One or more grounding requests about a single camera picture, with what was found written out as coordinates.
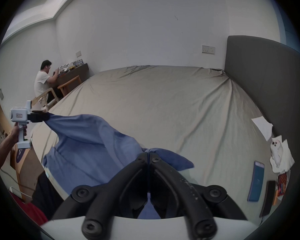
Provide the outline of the person's left hand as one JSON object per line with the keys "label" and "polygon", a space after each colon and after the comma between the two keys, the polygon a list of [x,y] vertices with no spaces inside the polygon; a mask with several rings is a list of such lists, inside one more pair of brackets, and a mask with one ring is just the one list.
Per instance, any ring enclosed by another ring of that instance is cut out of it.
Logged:
{"label": "person's left hand", "polygon": [[[27,135],[27,125],[22,125],[23,126],[23,136],[25,137]],[[20,134],[20,128],[18,122],[15,122],[15,125],[13,126],[11,133],[10,133],[10,138],[13,142],[13,144],[16,144],[19,142],[19,134]]]}

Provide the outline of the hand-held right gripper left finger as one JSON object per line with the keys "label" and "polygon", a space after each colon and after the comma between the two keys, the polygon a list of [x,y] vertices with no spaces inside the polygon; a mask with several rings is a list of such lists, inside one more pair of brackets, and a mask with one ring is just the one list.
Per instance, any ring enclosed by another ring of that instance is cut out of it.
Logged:
{"label": "hand-held right gripper left finger", "polygon": [[147,173],[148,154],[141,153],[108,183],[81,185],[72,191],[72,198],[87,207],[81,226],[86,239],[108,238],[114,216],[137,218],[147,203]]}

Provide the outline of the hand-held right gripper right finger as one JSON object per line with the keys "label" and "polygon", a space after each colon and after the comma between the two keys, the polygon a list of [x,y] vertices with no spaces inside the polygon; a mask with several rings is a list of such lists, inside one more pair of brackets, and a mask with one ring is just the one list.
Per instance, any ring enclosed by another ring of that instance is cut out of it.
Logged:
{"label": "hand-held right gripper right finger", "polygon": [[184,217],[190,239],[210,240],[217,233],[211,208],[223,201],[218,185],[193,185],[158,154],[149,154],[150,201],[161,219]]}

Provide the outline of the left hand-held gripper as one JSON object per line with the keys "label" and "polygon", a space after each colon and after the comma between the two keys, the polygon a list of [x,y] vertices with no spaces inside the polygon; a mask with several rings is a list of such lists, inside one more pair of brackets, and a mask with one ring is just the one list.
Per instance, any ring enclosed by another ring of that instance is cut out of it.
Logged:
{"label": "left hand-held gripper", "polygon": [[43,112],[42,110],[32,111],[32,101],[28,100],[24,107],[12,107],[10,110],[10,119],[12,122],[17,123],[19,128],[18,133],[18,149],[30,149],[32,146],[31,139],[26,139],[24,135],[25,126],[29,122],[39,123],[47,121],[50,118],[48,112]]}

